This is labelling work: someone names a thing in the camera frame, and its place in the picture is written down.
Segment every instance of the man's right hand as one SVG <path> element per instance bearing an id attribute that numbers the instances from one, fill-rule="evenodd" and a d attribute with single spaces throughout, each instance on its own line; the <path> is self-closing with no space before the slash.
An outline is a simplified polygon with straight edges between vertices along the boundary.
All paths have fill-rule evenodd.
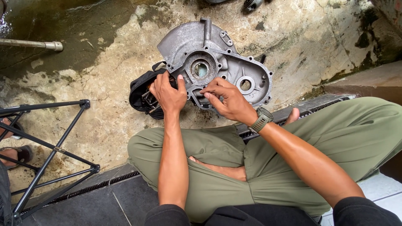
<path id="1" fill-rule="evenodd" d="M 200 93 L 227 119 L 239 121 L 247 126 L 251 126 L 258 119 L 257 112 L 239 89 L 222 78 L 213 79 Z"/>

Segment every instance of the black sleeve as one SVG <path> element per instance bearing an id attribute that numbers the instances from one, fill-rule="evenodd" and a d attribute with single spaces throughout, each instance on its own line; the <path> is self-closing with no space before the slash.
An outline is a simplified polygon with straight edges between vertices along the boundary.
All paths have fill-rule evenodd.
<path id="1" fill-rule="evenodd" d="M 177 205 L 165 204 L 150 210 L 145 217 L 145 226 L 189 226 L 186 212 Z"/>
<path id="2" fill-rule="evenodd" d="M 362 197 L 348 197 L 334 207 L 335 226 L 402 226 L 394 213 Z"/>

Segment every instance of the green watch strap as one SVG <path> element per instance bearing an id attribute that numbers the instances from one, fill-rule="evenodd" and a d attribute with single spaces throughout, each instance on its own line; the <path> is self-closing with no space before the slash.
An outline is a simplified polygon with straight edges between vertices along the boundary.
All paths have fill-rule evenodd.
<path id="1" fill-rule="evenodd" d="M 273 121 L 273 115 L 267 111 L 266 109 L 259 107 L 257 108 L 257 114 L 258 114 L 258 119 L 257 121 L 252 124 L 250 127 L 248 127 L 248 129 L 254 133 L 258 133 L 259 131 L 261 131 L 264 126 Z"/>

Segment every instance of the bearing hole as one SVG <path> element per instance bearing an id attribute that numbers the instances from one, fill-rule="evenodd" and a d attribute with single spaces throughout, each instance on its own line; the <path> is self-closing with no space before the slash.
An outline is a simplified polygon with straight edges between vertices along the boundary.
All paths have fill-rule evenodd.
<path id="1" fill-rule="evenodd" d="M 247 91 L 251 88 L 251 82 L 247 79 L 244 79 L 243 81 L 240 82 L 240 89 L 243 91 Z"/>
<path id="2" fill-rule="evenodd" d="M 207 74 L 207 72 L 208 72 L 207 66 L 206 66 L 205 64 L 203 64 L 203 63 L 197 64 L 197 65 L 195 66 L 194 70 L 195 70 L 195 74 L 196 74 L 198 77 L 204 77 L 204 76 Z"/>

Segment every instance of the engine cover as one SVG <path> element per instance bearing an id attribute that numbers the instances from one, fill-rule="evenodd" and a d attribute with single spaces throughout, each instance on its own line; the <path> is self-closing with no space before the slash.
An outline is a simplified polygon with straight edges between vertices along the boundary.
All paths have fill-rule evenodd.
<path id="1" fill-rule="evenodd" d="M 199 93 L 215 77 L 236 85 L 253 107 L 271 100 L 273 73 L 252 56 L 240 56 L 228 33 L 209 18 L 175 27 L 158 44 L 158 50 L 170 74 L 176 79 L 183 75 L 187 99 L 202 109 L 216 111 Z"/>

